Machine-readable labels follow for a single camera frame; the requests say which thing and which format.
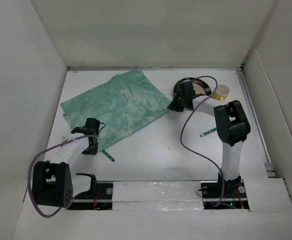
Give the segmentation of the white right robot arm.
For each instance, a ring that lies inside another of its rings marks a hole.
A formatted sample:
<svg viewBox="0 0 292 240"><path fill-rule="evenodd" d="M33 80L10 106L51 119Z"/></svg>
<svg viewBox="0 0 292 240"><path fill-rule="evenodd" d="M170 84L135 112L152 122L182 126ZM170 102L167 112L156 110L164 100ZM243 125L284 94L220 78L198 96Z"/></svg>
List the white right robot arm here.
<svg viewBox="0 0 292 240"><path fill-rule="evenodd" d="M222 164L217 191L228 197L241 182L240 158L244 141L251 131L248 118L238 100L226 101L230 89L224 84L215 90L202 80L184 78L174 86L174 97L168 109L199 111L215 119L216 131L222 142Z"/></svg>

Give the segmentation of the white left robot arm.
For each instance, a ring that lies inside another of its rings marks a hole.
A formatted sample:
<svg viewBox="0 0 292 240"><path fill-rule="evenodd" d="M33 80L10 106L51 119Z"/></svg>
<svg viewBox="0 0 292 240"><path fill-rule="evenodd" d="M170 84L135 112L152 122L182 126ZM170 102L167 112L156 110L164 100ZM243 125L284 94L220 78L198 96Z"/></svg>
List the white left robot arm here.
<svg viewBox="0 0 292 240"><path fill-rule="evenodd" d="M51 148L58 148L55 155L30 168L33 172L30 195L36 205L67 208L79 194L86 198L97 194L95 175L71 169L80 157L97 155L100 125L99 120L87 118L84 126L71 131L68 140Z"/></svg>

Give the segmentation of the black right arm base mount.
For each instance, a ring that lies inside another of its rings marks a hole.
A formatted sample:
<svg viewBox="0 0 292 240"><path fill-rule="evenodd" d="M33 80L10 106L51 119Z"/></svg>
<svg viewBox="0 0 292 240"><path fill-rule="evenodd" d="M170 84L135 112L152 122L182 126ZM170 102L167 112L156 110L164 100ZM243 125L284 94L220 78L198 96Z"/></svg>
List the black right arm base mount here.
<svg viewBox="0 0 292 240"><path fill-rule="evenodd" d="M205 210L249 210L248 197L242 178L223 182L218 174L217 180L202 181L198 196L203 198Z"/></svg>

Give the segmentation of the green patterned cloth placemat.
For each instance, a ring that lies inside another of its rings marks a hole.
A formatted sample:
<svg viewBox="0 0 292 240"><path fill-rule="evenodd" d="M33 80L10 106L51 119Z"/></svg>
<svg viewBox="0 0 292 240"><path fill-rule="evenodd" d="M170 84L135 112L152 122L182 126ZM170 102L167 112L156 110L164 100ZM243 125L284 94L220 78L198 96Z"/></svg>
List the green patterned cloth placemat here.
<svg viewBox="0 0 292 240"><path fill-rule="evenodd" d="M169 112L170 100L139 70L117 74L108 82L61 103L72 128L87 118L105 123L98 151L123 140Z"/></svg>

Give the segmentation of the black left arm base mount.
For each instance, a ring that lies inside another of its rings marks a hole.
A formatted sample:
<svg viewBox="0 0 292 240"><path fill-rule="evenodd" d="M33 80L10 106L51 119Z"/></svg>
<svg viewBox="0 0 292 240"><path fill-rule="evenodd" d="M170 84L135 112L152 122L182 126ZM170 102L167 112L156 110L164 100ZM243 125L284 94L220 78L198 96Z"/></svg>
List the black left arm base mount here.
<svg viewBox="0 0 292 240"><path fill-rule="evenodd" d="M107 211L112 210L113 182L98 181L94 191L82 192L75 197L68 210Z"/></svg>

